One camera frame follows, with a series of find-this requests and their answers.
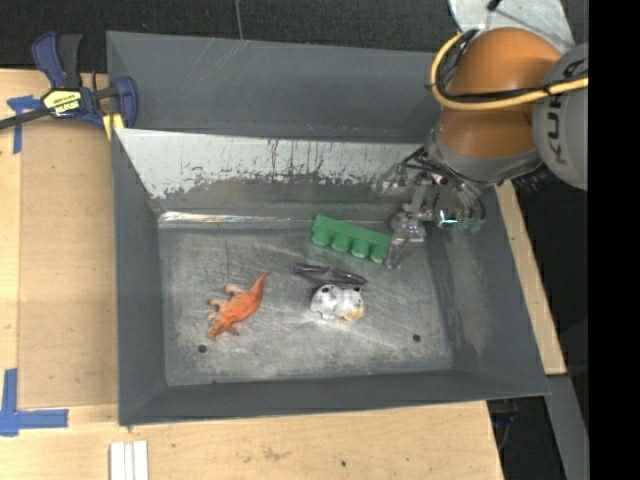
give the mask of bin floor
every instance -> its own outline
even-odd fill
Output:
[[[451,344],[425,250],[389,270],[313,245],[310,226],[160,228],[170,386],[451,369]],[[386,231],[382,223],[369,227]],[[355,322],[325,321],[310,311],[319,285],[291,274],[297,262],[364,276],[364,315]],[[271,275],[262,303],[235,324],[239,335],[209,339],[208,301],[227,299],[227,284],[250,288],[266,271]]]

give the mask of wooden table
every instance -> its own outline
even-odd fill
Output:
[[[0,69],[0,118],[48,88]],[[0,437],[0,478],[108,478],[109,444],[138,440],[152,480],[503,478],[485,402],[120,427],[106,136],[40,119],[14,155],[13,133],[0,132],[0,368],[18,368],[20,409],[68,407],[69,426]],[[511,184],[498,195],[545,370],[566,373]]]

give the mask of blue tape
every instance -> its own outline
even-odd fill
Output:
[[[9,98],[7,105],[18,115],[26,110],[36,110],[42,106],[42,103],[39,99],[29,95]],[[13,154],[20,153],[20,151],[22,151],[22,125],[18,124],[13,132]]]
[[[65,428],[69,409],[44,409],[38,411],[18,411],[18,369],[4,372],[2,390],[2,410],[0,411],[0,436],[15,437],[20,430],[33,428]]]

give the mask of toy dinosaur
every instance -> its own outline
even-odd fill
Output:
[[[239,334],[233,324],[250,317],[258,309],[262,301],[264,282],[270,273],[265,272],[262,274],[247,291],[227,285],[225,291],[233,294],[229,300],[212,299],[209,301],[210,306],[218,306],[220,308],[218,311],[214,310],[209,313],[209,318],[213,318],[211,327],[207,332],[209,338],[215,340],[218,334],[222,334],[225,331],[229,331],[231,334]]]

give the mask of gray bin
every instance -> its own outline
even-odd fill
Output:
[[[429,228],[397,270],[310,242],[318,214],[390,232],[405,199],[372,186],[437,119],[431,54],[123,33],[108,47],[141,108],[112,141],[121,424],[549,392],[495,191],[480,233]],[[298,261],[366,277],[364,316],[311,313]],[[266,270],[240,335],[209,340],[207,300]]]

